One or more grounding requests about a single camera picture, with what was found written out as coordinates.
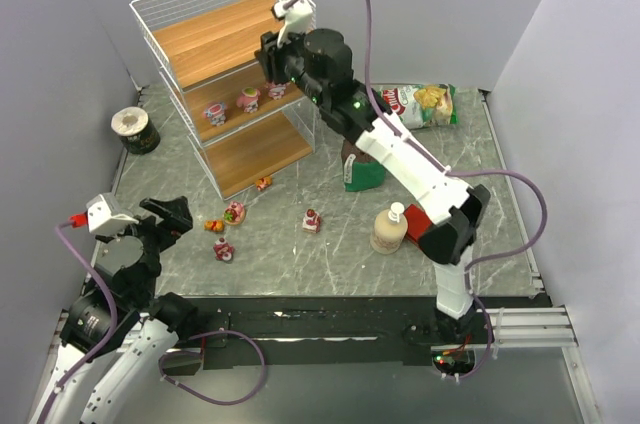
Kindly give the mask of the pink pig purple bow toy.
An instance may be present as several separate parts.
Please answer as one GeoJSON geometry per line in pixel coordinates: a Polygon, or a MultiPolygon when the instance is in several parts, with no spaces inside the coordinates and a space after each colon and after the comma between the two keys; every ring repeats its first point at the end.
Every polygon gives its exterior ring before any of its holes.
{"type": "Polygon", "coordinates": [[[281,99],[287,91],[288,84],[275,84],[275,83],[267,83],[265,85],[265,90],[267,91],[267,95],[270,99],[279,100],[281,99]]]}

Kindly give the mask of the pink bear green hat toy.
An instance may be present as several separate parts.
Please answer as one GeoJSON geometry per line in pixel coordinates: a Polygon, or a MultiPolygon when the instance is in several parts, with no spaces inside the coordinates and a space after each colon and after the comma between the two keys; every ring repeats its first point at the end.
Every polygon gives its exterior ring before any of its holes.
{"type": "Polygon", "coordinates": [[[236,106],[245,113],[256,112],[259,104],[261,92],[255,87],[245,87],[241,90],[240,95],[236,99],[236,106]]]}

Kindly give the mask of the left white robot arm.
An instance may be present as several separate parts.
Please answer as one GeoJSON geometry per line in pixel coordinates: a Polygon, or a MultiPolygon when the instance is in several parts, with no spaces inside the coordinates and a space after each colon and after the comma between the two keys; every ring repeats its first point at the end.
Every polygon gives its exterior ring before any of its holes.
{"type": "Polygon", "coordinates": [[[54,368],[34,423],[111,423],[144,373],[196,328],[197,308],[175,293],[155,294],[162,253],[193,228],[188,200],[145,198],[148,216],[103,193],[55,232],[87,228],[104,248],[67,311],[54,368]]]}

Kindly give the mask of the pink blue bear toy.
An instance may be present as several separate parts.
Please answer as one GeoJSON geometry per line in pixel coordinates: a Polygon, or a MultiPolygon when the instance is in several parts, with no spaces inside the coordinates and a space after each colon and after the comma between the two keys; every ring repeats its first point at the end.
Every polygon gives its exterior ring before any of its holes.
{"type": "Polygon", "coordinates": [[[211,126],[221,126],[226,122],[226,109],[227,105],[222,101],[211,102],[205,107],[203,116],[211,126]]]}

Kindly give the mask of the orange bear red shirt toy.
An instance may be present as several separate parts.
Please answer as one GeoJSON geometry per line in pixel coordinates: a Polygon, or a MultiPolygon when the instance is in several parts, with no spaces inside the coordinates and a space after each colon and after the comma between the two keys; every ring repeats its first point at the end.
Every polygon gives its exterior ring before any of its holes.
{"type": "Polygon", "coordinates": [[[261,177],[255,182],[256,189],[259,192],[262,192],[268,189],[272,184],[273,184],[273,179],[271,176],[261,177]]]}

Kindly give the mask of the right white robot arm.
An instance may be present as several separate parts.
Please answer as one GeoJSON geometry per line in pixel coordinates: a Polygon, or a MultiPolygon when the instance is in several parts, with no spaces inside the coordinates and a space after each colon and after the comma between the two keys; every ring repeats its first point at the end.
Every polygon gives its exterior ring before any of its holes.
{"type": "Polygon", "coordinates": [[[352,51],[341,33],[291,33],[279,43],[268,31],[255,57],[268,82],[295,85],[334,132],[378,161],[417,200],[430,221],[418,246],[434,264],[437,309],[456,320],[467,316],[473,298],[465,268],[488,190],[451,176],[384,99],[355,78],[352,51]]]}

